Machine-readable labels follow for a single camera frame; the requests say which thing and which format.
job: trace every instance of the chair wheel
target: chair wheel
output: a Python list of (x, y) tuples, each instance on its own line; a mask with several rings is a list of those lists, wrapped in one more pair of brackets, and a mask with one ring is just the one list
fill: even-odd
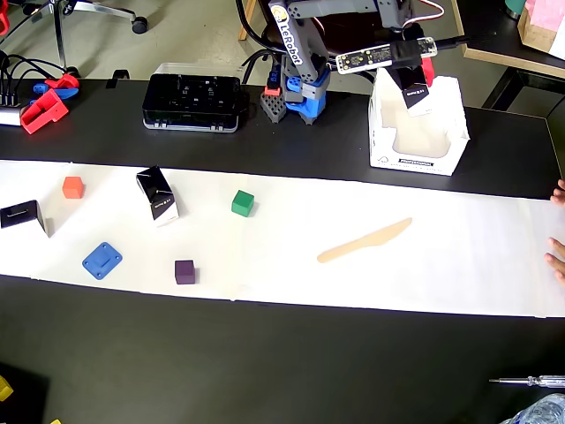
[(39, 11), (40, 9), (41, 9), (40, 4), (23, 3), (22, 6), (21, 6), (21, 11), (26, 16), (31, 16), (34, 13), (36, 13), (37, 11)]
[(68, 73), (74, 78), (82, 78), (79, 74), (79, 70), (74, 66), (67, 66), (67, 71), (65, 73)]
[(147, 19), (143, 18), (142, 16), (138, 16), (132, 22), (132, 30), (135, 34), (143, 34), (147, 32), (148, 25), (149, 23), (147, 22)]

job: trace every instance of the green cube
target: green cube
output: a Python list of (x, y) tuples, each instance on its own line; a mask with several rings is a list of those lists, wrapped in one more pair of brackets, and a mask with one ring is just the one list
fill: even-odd
[(248, 217), (253, 208), (254, 200), (255, 198), (252, 194), (239, 190), (233, 202), (231, 202), (231, 211), (241, 216)]

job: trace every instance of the white cardboard box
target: white cardboard box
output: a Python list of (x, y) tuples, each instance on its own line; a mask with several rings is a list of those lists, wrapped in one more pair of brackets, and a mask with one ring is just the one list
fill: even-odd
[(402, 92), (380, 68), (369, 102), (371, 166), (451, 175), (469, 133), (459, 82), (437, 77), (423, 102), (429, 113), (410, 116)]

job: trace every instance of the black table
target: black table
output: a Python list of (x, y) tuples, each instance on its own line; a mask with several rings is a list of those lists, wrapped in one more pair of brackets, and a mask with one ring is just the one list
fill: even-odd
[[(0, 325), (6, 323), (0, 319)], [(0, 422), (41, 422), (49, 379), (1, 363), (0, 375), (14, 390), (4, 402), (0, 402)]]
[[(467, 108), (471, 141), (449, 178), (371, 168), (363, 95), (329, 93), (313, 126), (294, 115), (273, 125), (258, 109), (260, 88), (249, 87), (242, 128), (211, 134), (147, 130), (147, 83), (105, 87), (84, 81), (71, 114), (33, 136), (0, 128), (0, 158), (534, 199), (560, 176), (541, 118)], [(46, 419), (63, 422), (500, 422), (554, 390), (487, 379), (559, 374), (564, 348), (562, 320), (176, 299), (0, 277), (0, 362), (46, 375)]]
[(451, 0), (460, 35), (496, 36), (463, 46), (465, 57), (508, 67), (483, 108), (507, 110), (523, 87), (565, 95), (565, 61), (524, 46), (504, 0)]

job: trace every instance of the black box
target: black box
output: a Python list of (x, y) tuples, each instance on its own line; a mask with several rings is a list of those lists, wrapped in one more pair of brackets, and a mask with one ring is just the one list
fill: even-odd
[(157, 225), (163, 225), (178, 218), (175, 196), (158, 166), (140, 172), (137, 180), (139, 188), (149, 201), (151, 214)]
[(149, 129), (233, 133), (248, 96), (239, 78), (156, 73), (143, 101)]
[(0, 228), (5, 230), (11, 227), (16, 228), (16, 226), (18, 229), (26, 227), (32, 231), (40, 230), (47, 234), (37, 201), (26, 201), (0, 209)]

